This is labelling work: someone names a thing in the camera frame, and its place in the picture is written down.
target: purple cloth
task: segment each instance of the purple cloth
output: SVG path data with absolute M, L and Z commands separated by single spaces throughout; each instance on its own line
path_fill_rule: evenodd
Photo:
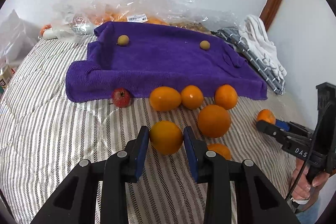
M 87 46 L 87 60 L 73 62 L 66 75 L 66 92 L 73 102 L 107 99 L 116 88 L 134 97 L 149 97 L 159 86 L 181 91 L 196 85 L 214 96 L 224 84 L 239 96 L 266 99 L 266 83 L 220 38 L 186 29 L 130 22 L 107 22 L 95 29 L 97 41 Z M 126 47 L 117 45 L 128 35 Z M 200 42 L 208 40 L 208 51 Z

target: mattress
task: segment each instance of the mattress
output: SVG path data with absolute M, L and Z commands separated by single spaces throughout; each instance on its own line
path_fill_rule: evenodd
M 275 139 L 259 133 L 255 118 L 271 109 L 277 118 L 304 124 L 288 94 L 253 101 L 239 97 L 230 110 L 232 125 L 218 139 L 201 135 L 197 110 L 180 106 L 155 112 L 147 98 L 137 98 L 124 109 L 109 99 L 85 103 L 68 100 L 65 75 L 69 65 L 85 60 L 86 36 L 77 44 L 58 39 L 40 40 L 24 59 L 0 103 L 0 188 L 18 223 L 30 223 L 51 193 L 81 160 L 97 162 L 125 148 L 141 125 L 160 120 L 191 126 L 196 137 L 210 144 L 227 145 L 234 161 L 252 159 L 284 197 L 288 192 L 293 156 L 281 150 Z M 214 103 L 205 98 L 202 107 Z M 203 223 L 206 184 L 191 177 L 184 146 L 174 155 L 162 156 L 148 145 L 142 177 L 126 184 L 129 223 Z M 236 223 L 236 199 L 231 185 L 232 222 Z M 101 183 L 97 193 L 96 223 L 100 222 Z

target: clear plastic bag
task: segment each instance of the clear plastic bag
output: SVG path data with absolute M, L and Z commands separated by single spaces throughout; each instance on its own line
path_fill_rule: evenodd
M 107 21 L 170 25 L 211 34 L 220 28 L 236 27 L 231 12 L 201 9 L 202 0 L 63 0 L 53 8 L 52 32 L 61 41 L 78 43 Z

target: silver screw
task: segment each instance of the silver screw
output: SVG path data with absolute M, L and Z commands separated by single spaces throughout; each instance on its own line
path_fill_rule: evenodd
M 213 157 L 216 156 L 216 152 L 215 152 L 215 151 L 211 151 L 211 150 L 207 151 L 205 154 L 206 154 L 209 158 L 213 158 Z
M 244 160 L 244 164 L 245 164 L 246 166 L 251 167 L 251 166 L 254 165 L 254 162 L 253 162 L 252 160 Z
M 119 158 L 124 158 L 124 157 L 127 156 L 127 152 L 126 151 L 119 151 L 118 154 L 117 154 L 117 156 Z
M 81 160 L 81 161 L 79 162 L 79 166 L 81 166 L 81 167 L 87 166 L 88 164 L 89 164 L 89 161 L 86 160 L 86 159 Z

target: white label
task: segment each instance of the white label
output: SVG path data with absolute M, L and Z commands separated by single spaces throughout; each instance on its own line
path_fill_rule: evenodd
M 146 21 L 148 21 L 148 19 L 147 19 L 145 14 L 134 15 L 134 16 L 127 17 L 127 22 L 142 23 L 142 22 L 146 22 Z

